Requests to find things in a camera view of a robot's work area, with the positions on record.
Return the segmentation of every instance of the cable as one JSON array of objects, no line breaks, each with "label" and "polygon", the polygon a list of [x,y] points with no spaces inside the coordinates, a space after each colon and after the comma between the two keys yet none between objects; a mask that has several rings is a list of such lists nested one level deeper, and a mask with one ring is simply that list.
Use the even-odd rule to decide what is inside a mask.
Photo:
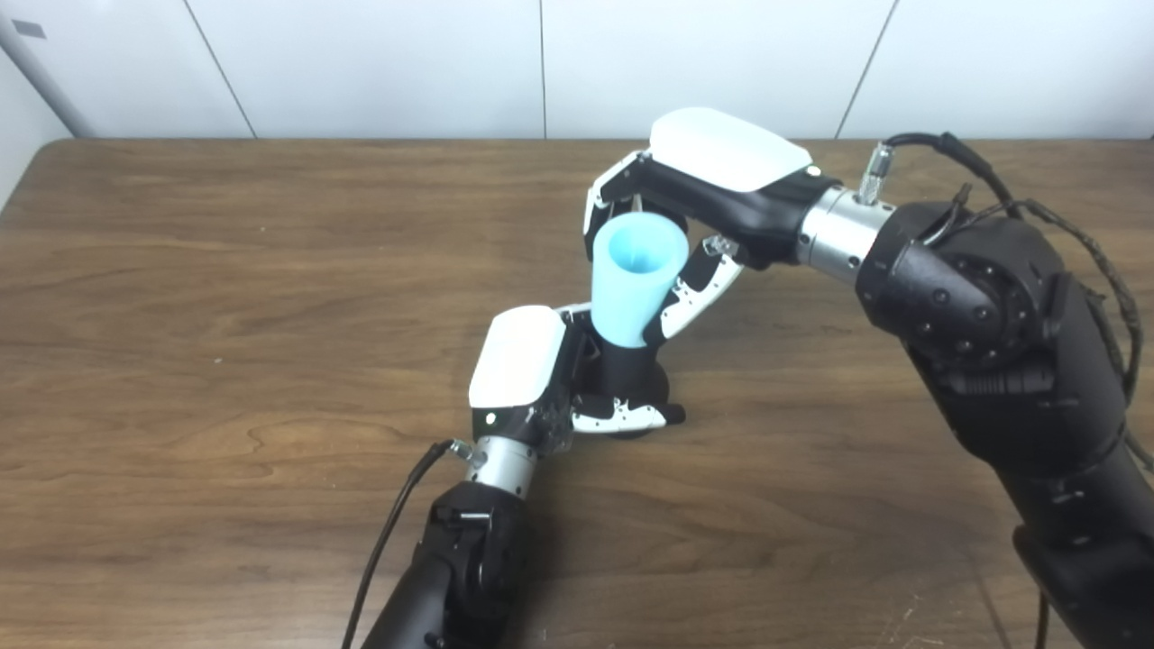
[{"label": "cable", "polygon": [[[1013,196],[1010,194],[1010,189],[1005,186],[1005,182],[1002,181],[997,173],[994,173],[994,165],[977,155],[977,151],[967,147],[961,140],[958,140],[952,133],[943,133],[942,135],[899,133],[882,143],[893,148],[912,144],[930,147],[982,179],[989,186],[990,191],[994,192],[994,196],[997,197],[999,203],[1014,203]],[[1017,204],[1010,204],[1006,208],[1006,216],[1010,218],[1021,218],[1021,210],[1018,209]]]},{"label": "cable", "polygon": [[[1086,294],[1089,298],[1087,300],[1087,304],[1089,305],[1089,313],[1094,318],[1094,323],[1097,324],[1097,330],[1101,334],[1102,340],[1106,342],[1106,352],[1110,357],[1110,365],[1114,366],[1114,372],[1121,380],[1125,376],[1126,368],[1124,361],[1122,360],[1122,350],[1118,349],[1118,338],[1114,335],[1114,330],[1110,328],[1110,320],[1106,315],[1106,307],[1102,306],[1103,300],[1106,300],[1106,296],[1094,291],[1085,284],[1082,284],[1082,290],[1086,291]],[[1137,438],[1134,438],[1129,426],[1123,428],[1123,437],[1126,441],[1126,448],[1129,448],[1130,453],[1134,455],[1138,463],[1151,473],[1154,473],[1154,455],[1151,455],[1149,452],[1142,448],[1142,445]]]},{"label": "cable", "polygon": [[384,521],[384,527],[381,528],[381,536],[376,539],[376,545],[373,546],[373,552],[368,555],[368,565],[365,566],[365,574],[361,575],[360,587],[357,588],[357,597],[353,599],[353,610],[349,614],[349,626],[345,627],[345,639],[340,643],[340,649],[352,649],[353,636],[357,635],[357,622],[360,621],[361,609],[365,607],[365,596],[368,595],[368,585],[373,581],[373,574],[376,573],[376,564],[381,560],[381,552],[384,551],[384,544],[389,540],[389,535],[392,534],[392,528],[397,525],[397,519],[400,517],[400,510],[405,508],[405,501],[409,500],[409,494],[417,486],[417,483],[421,480],[425,472],[429,470],[437,460],[449,447],[452,446],[454,440],[444,440],[434,443],[429,447],[425,456],[417,461],[417,465],[413,467],[412,472],[409,473],[409,478],[405,480],[405,486],[400,487],[400,493],[397,494],[396,502],[392,503],[392,510],[389,512],[389,517]]},{"label": "cable", "polygon": [[1078,239],[1082,247],[1085,247],[1089,253],[1089,256],[1093,258],[1094,263],[1102,273],[1102,276],[1104,276],[1106,281],[1110,283],[1110,289],[1114,291],[1114,298],[1118,301],[1118,311],[1122,313],[1122,322],[1126,326],[1126,330],[1130,334],[1130,361],[1122,379],[1122,389],[1126,395],[1126,404],[1130,404],[1134,397],[1134,388],[1138,385],[1138,370],[1142,357],[1144,338],[1141,316],[1138,313],[1138,303],[1134,301],[1133,293],[1130,292],[1130,289],[1126,286],[1126,282],[1122,278],[1118,269],[1114,267],[1110,259],[1106,256],[1104,252],[1102,252],[1102,246],[1100,246],[1093,237],[1082,232],[1082,230],[1077,225],[1058,216],[1037,201],[1026,200],[1017,202],[1024,206],[1034,216],[1046,223],[1062,229],[1071,237]]},{"label": "cable", "polygon": [[941,241],[944,237],[953,232],[957,227],[964,227],[972,222],[961,223],[958,219],[958,215],[961,214],[961,208],[966,207],[966,201],[969,200],[969,191],[974,186],[969,182],[964,182],[961,189],[954,194],[953,200],[950,201],[950,212],[946,215],[945,222],[942,226],[935,230],[930,236],[922,239],[922,244],[932,247],[934,244]]},{"label": "cable", "polygon": [[1046,594],[1037,591],[1037,632],[1034,634],[1034,649],[1046,649],[1046,634],[1050,629],[1050,602]]}]

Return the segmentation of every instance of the wooden table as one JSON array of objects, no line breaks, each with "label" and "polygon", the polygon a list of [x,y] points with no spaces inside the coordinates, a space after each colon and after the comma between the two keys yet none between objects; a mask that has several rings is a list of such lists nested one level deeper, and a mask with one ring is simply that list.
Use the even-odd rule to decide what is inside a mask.
[{"label": "wooden table", "polygon": [[[0,218],[0,646],[336,647],[404,476],[467,435],[489,319],[587,296],[585,189],[635,144],[44,150]],[[871,147],[808,146],[847,179]],[[1154,321],[1154,143],[977,148],[1097,234]],[[966,179],[899,158],[894,202]],[[1017,515],[846,286],[750,273],[662,358],[689,423],[539,469],[508,647],[1029,646]],[[370,616],[460,475],[418,488]]]}]

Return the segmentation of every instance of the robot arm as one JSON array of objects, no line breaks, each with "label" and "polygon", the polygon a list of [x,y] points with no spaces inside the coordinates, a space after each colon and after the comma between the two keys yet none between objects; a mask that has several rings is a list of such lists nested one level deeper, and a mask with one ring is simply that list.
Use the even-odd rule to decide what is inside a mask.
[{"label": "robot arm", "polygon": [[[961,163],[1017,218],[966,210],[965,188],[952,203],[878,201],[899,140]],[[703,109],[662,118],[651,149],[591,189],[586,243],[632,196],[715,230],[717,263],[695,275],[691,260],[666,300],[664,319],[689,313],[681,326],[727,285],[700,277],[730,262],[805,264],[850,285],[961,445],[997,472],[1024,520],[1014,545],[1074,635],[1088,649],[1154,646],[1154,493],[1123,443],[1127,398],[1086,289],[952,136],[881,144],[859,192],[782,142]]]},{"label": "robot arm", "polygon": [[455,441],[460,483],[437,498],[409,568],[365,649],[489,649],[504,632],[530,547],[525,499],[541,458],[574,433],[676,424],[673,404],[585,394],[589,309],[522,306],[493,319],[469,387],[473,445]]}]

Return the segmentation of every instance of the cable connector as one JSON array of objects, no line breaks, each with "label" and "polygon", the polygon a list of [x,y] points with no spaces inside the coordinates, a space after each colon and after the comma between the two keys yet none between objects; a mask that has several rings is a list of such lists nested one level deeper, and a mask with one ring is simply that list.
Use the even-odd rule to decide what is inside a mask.
[{"label": "cable connector", "polygon": [[854,200],[863,206],[876,206],[892,164],[893,147],[885,142],[878,142],[869,158],[869,164],[865,166],[865,173],[862,174],[862,184],[857,193],[854,194]]},{"label": "cable connector", "polygon": [[449,453],[452,453],[473,469],[480,469],[489,460],[484,452],[478,452],[465,440],[452,440],[452,443],[449,446]]}]

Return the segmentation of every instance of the light blue cup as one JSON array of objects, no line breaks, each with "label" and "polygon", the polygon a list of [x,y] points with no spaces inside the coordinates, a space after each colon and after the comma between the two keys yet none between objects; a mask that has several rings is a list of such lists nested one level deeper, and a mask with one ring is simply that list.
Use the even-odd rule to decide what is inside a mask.
[{"label": "light blue cup", "polygon": [[685,233],[668,218],[631,211],[593,239],[593,328],[622,348],[643,348],[642,331],[661,308],[689,259]]}]

